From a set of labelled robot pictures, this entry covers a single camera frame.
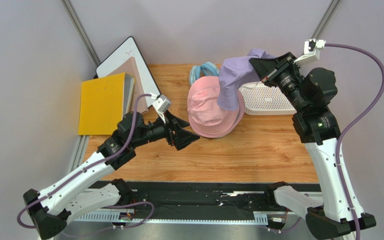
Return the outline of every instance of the yellow binder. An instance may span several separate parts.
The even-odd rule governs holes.
[[[111,135],[132,104],[135,78],[119,73],[82,82],[79,135]]]

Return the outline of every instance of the wooden table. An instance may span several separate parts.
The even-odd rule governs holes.
[[[191,68],[191,64],[149,66],[161,92],[172,101],[170,112],[186,121]],[[143,116],[145,122],[157,118],[153,108]],[[316,183],[314,165],[291,117],[245,114],[227,136],[201,137],[180,151],[163,139],[140,146],[135,158],[104,180]],[[84,159],[106,138],[90,136]]]

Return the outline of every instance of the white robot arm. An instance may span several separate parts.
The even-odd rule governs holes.
[[[356,230],[356,223],[360,229],[376,225],[374,216],[364,212],[355,195],[341,146],[336,156],[341,134],[328,108],[337,94],[334,72],[317,67],[304,77],[299,71],[301,65],[319,59],[325,44],[324,40],[306,40],[304,55],[299,58],[288,52],[274,59],[249,60],[261,82],[278,87],[296,109],[293,125],[312,158],[323,202],[295,191],[285,182],[273,184],[268,197],[274,206],[286,207],[306,219],[310,232],[318,240],[348,235]]]
[[[169,145],[181,150],[200,138],[183,129],[189,126],[188,122],[168,111],[171,105],[168,98],[154,94],[147,96],[155,99],[152,105],[158,113],[157,120],[145,124],[140,113],[127,113],[112,136],[77,169],[39,192],[28,190],[23,195],[26,207],[17,216],[21,226],[37,229],[41,239],[45,240],[56,236],[67,224],[84,214],[107,206],[127,205],[132,191],[122,179],[115,179],[89,193],[82,192],[134,158],[136,147],[166,139]],[[34,225],[21,221],[21,215],[26,211]]]

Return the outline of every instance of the purple cable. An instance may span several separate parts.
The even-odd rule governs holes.
[[[364,49],[355,47],[355,46],[349,46],[349,45],[343,45],[343,44],[334,44],[334,43],[327,43],[327,44],[325,44],[325,46],[326,47],[342,48],[342,49],[350,49],[350,50],[354,50],[354,51],[360,52],[362,54],[365,54],[368,57],[370,57],[371,59],[373,59],[377,63],[378,67],[381,70],[381,87],[380,87],[380,90],[378,91],[377,95],[375,96],[374,100],[371,102],[371,104],[355,120],[353,120],[349,125],[347,125],[347,127],[340,134],[340,137],[338,138],[337,144],[335,146],[335,161],[337,163],[338,173],[340,175],[341,184],[342,184],[344,192],[346,194],[347,203],[349,204],[349,207],[351,209],[351,213],[353,215],[353,221],[354,221],[354,224],[356,226],[356,240],[360,240],[361,239],[361,227],[359,226],[359,219],[358,219],[358,216],[356,214],[355,207],[353,205],[352,197],[351,197],[351,195],[349,193],[349,188],[348,188],[348,186],[346,184],[346,179],[345,179],[345,176],[343,174],[343,169],[341,167],[341,163],[340,163],[340,147],[342,145],[342,141],[343,141],[343,138],[345,137],[346,133],[359,120],[361,120],[377,104],[377,102],[381,98],[381,96],[382,96],[382,94],[384,92],[384,65],[372,53],[370,53],[370,52],[368,52],[368,51],[366,51]]]
[[[138,226],[144,224],[147,220],[149,220],[151,218],[151,216],[154,214],[154,211],[155,211],[155,207],[152,204],[152,202],[150,202],[150,201],[141,201],[141,202],[136,202],[136,203],[127,204],[127,205],[123,205],[123,206],[107,206],[105,208],[106,209],[125,209],[125,208],[129,208],[129,207],[134,207],[134,206],[137,206],[137,205],[143,205],[143,204],[149,204],[152,207],[152,209],[150,210],[149,215],[147,217],[145,217],[143,220],[141,220],[140,222],[135,223],[133,225],[128,225],[128,226],[124,227],[125,229],[131,229],[131,228],[138,227]]]
[[[139,103],[139,99],[143,98],[143,97],[151,97],[152,95],[151,94],[141,94],[139,95],[137,98],[136,98],[136,102],[134,104],[134,111],[133,111],[133,118],[132,118],[132,122],[131,122],[131,129],[134,129],[135,128],[135,125],[136,125],[136,116],[137,116],[137,111],[138,111],[138,103]],[[113,155],[110,155],[108,157],[105,157],[99,161],[96,161],[86,167],[83,168],[82,171],[78,171],[77,173],[75,173],[74,175],[72,175],[70,178],[68,178],[66,181],[64,181],[60,186],[56,187],[53,191],[49,192],[47,195],[43,196],[42,198],[39,198],[35,201],[33,201],[31,204],[28,204],[26,207],[24,207],[20,212],[19,214],[17,215],[17,223],[26,228],[26,229],[34,229],[35,226],[34,225],[26,225],[25,223],[22,222],[21,220],[21,216],[24,212],[26,212],[28,209],[30,209],[32,206],[34,206],[35,204],[38,204],[44,200],[46,200],[47,198],[49,198],[50,196],[52,196],[53,194],[55,194],[57,191],[59,191],[61,188],[63,188],[66,184],[70,183],[73,179],[75,179],[76,177],[78,177],[80,174],[83,173],[83,171],[85,172],[86,170],[98,165],[98,164],[101,164],[103,162],[106,162],[106,161],[109,161],[113,158],[116,158],[118,157],[126,148],[127,146],[129,145],[130,141],[132,140],[132,137],[133,137],[133,131],[130,131],[128,133],[128,137],[127,137],[127,140],[125,141],[125,144],[121,147],[121,149],[119,151],[117,151],[115,154]]]
[[[107,207],[105,207],[105,209],[125,209],[125,208],[130,208],[130,207],[134,207],[134,206],[138,206],[138,205],[145,205],[145,204],[149,204],[152,207],[152,209],[150,210],[149,215],[147,217],[145,217],[143,220],[141,220],[140,222],[138,222],[138,223],[135,223],[133,225],[129,225],[129,226],[125,226],[124,227],[124,229],[131,229],[131,228],[134,228],[134,227],[137,227],[137,226],[140,226],[140,225],[144,224],[147,220],[149,220],[151,218],[151,216],[154,214],[154,210],[155,210],[155,207],[152,204],[152,202],[141,201],[141,202],[136,202],[136,203],[122,205],[122,206],[107,206]],[[71,234],[67,234],[65,232],[61,232],[61,233],[63,235],[65,235],[65,236],[69,237],[69,238],[84,238],[84,237],[94,236],[96,234],[99,234],[99,233],[102,233],[102,232],[105,232],[105,231],[108,231],[108,230],[112,230],[112,229],[114,229],[114,226],[102,228],[100,230],[97,230],[95,232],[88,233],[88,234],[85,234],[85,235],[71,235]]]
[[[299,225],[299,223],[302,221],[302,218],[300,217],[300,216],[298,216],[298,219],[297,219],[297,221],[294,223],[294,225],[292,225],[290,228],[287,228],[287,229],[285,229],[285,230],[283,230],[283,229],[281,229],[281,230],[279,230],[279,229],[270,229],[270,231],[271,232],[273,232],[273,233],[279,233],[279,231],[281,231],[281,233],[288,233],[288,232],[291,232],[291,231],[293,231],[295,228],[297,228],[297,226]]]

